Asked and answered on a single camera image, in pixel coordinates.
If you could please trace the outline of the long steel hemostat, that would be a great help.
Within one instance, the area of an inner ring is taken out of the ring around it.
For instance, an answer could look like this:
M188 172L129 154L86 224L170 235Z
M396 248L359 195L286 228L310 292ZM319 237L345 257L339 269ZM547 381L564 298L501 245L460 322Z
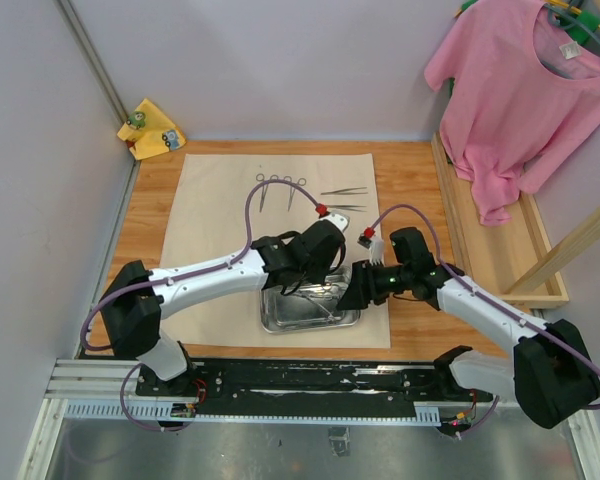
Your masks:
M287 210L290 211L293 205L293 200L296 192L294 186L304 187L307 183L307 180L304 177L293 178L291 176L284 176L283 179L291 184L291 186L289 187L287 202Z

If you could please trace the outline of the steel surgical forceps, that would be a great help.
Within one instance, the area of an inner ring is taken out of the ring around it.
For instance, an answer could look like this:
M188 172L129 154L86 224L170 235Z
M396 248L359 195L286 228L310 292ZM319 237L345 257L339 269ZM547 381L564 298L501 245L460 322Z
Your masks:
M321 192L321 196L351 196L351 195L365 195L368 193L366 187L350 187L343 189L336 189L331 191Z

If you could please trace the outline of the stainless steel tray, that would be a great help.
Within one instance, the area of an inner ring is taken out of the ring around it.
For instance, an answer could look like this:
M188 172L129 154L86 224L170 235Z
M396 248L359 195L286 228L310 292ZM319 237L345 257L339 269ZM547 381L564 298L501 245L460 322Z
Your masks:
M324 284L304 285L329 285L337 291L339 299L349 286L351 268L340 267L333 274L326 277ZM309 303L297 296L296 290L291 295L283 295L282 288L265 290L260 294L260 320L264 330L272 334L286 334L308 330L350 327L355 325L361 313L359 310L340 310L342 319L328 322L326 318L314 317L315 311Z

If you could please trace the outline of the steel hemostat clamp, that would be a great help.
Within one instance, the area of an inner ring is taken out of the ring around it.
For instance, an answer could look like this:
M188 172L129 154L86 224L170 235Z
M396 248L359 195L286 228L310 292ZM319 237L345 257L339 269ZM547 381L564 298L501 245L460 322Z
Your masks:
M279 180L280 177L276 174L272 174L268 177L266 177L263 173L259 173L256 175L255 180L257 183L262 183L268 180ZM264 185L261 190L260 190L260 201L259 201L259 211L262 212L263 208L264 208L264 204L266 201L266 196L268 193L268 189L269 189L269 185L266 184Z

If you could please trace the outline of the beige cloth wrap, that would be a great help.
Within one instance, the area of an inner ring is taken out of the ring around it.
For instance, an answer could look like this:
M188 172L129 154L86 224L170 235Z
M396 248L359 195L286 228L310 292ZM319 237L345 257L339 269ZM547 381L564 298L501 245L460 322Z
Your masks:
M250 192L255 177L304 177L305 189L324 204L364 205L349 213L345 263L368 256L359 235L379 215L373 157L361 155L187 155L172 203L160 264L164 268L211 261L240 251L246 243L245 215L251 213L253 236L303 231L317 214L311 202L295 193L287 210L289 186L270 185L263 211L260 190ZM321 196L321 192L366 187L365 195ZM233 294L187 308L162 323L164 331L185 344L266 348L381 348L390 346L387 305L362 312L350 327L272 334L260 320L256 292Z

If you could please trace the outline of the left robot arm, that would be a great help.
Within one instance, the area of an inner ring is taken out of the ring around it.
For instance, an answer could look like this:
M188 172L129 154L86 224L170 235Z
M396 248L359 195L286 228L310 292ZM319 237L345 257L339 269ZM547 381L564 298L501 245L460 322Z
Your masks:
M344 255L348 226L347 216L331 213L302 233L265 236L223 258L170 269L148 270L140 260L124 265L99 310L114 356L149 367L170 394L187 393L194 371L161 322L236 293L271 288L291 293L306 282L324 282L335 259Z

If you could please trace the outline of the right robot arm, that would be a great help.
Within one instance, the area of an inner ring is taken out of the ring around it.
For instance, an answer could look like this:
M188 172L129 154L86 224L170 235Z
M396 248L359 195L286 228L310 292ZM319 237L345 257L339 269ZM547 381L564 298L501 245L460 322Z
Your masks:
M416 300L452 315L490 338L506 357L458 346L434 362L435 392L454 400L475 389L513 399L536 425L550 429L600 398L600 373L575 325L547 323L513 308L461 270L436 262L415 227L390 236L395 266L357 261L340 310L363 310L409 291Z

